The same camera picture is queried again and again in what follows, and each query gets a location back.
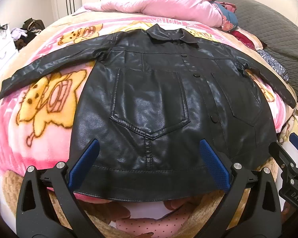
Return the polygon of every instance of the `jacket pocket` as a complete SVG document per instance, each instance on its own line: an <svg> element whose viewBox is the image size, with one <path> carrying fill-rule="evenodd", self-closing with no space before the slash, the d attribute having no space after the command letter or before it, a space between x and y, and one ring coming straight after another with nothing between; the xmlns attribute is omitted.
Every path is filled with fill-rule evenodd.
<svg viewBox="0 0 298 238"><path fill-rule="evenodd" d="M212 73L216 83L222 90L232 114L235 118L254 126L261 113L261 103L253 91L258 91L250 78L222 76Z"/></svg>
<svg viewBox="0 0 298 238"><path fill-rule="evenodd" d="M178 73L118 69L110 118L149 139L190 122Z"/></svg>

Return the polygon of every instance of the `pink comforter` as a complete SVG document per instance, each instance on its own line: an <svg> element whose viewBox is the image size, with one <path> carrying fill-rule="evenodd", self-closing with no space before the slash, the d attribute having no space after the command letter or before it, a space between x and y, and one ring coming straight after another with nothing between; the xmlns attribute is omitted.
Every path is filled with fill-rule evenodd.
<svg viewBox="0 0 298 238"><path fill-rule="evenodd" d="M149 16L197 21L218 28L222 24L222 16L217 6L209 1L212 0L103 0L85 3L78 12L84 9L97 12L139 12Z"/></svg>

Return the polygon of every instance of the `snap button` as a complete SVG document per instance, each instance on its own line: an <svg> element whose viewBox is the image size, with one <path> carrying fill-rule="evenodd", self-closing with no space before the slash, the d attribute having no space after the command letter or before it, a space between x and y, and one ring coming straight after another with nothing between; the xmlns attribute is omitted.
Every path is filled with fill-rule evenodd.
<svg viewBox="0 0 298 238"><path fill-rule="evenodd" d="M211 120L212 120L212 122L217 123L219 121L218 115L217 114L211 115Z"/></svg>

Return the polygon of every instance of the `gray bedspread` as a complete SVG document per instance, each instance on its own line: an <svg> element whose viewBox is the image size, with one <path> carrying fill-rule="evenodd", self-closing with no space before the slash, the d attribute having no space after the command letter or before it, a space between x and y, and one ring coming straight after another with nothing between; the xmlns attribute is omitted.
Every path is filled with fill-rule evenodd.
<svg viewBox="0 0 298 238"><path fill-rule="evenodd" d="M298 27L277 11L254 0L221 0L234 3L239 27L267 44L265 49L288 71L298 97Z"/></svg>

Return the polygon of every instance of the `cartoon print blanket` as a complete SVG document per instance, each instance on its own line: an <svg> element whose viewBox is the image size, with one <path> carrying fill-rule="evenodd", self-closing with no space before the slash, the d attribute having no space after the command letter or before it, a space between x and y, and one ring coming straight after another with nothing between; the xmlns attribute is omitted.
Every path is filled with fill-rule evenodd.
<svg viewBox="0 0 298 238"><path fill-rule="evenodd" d="M67 26L45 41L25 65L86 39L117 31L148 29L156 23L164 29L184 28L194 36L241 49L221 31L203 24L142 16L94 20ZM24 176L29 165L44 169L53 167L58 161L68 160L76 105L93 65L94 62L87 62L48 75L0 102L0 175L12 170ZM278 132L285 121L285 104L270 86L251 72L249 74L269 102ZM79 194L75 196L86 202L105 203L106 211L115 214L108 223L134 235L145 233L148 226L154 225L154 237L169 237L182 226L195 208L195 198L141 203L140 206L139 203L116 203ZM140 220L141 224L136 226L136 221Z"/></svg>
<svg viewBox="0 0 298 238"><path fill-rule="evenodd" d="M148 29L155 23L165 29L184 28L194 36L238 49L221 31L201 23L146 16L71 25L48 39L26 64L86 39L117 31ZM93 65L94 62L83 63L43 77L0 102L0 175L12 170L23 176L29 165L44 169L58 161L67 161L76 105ZM285 104L257 76L251 77L265 94L279 132L285 121Z"/></svg>

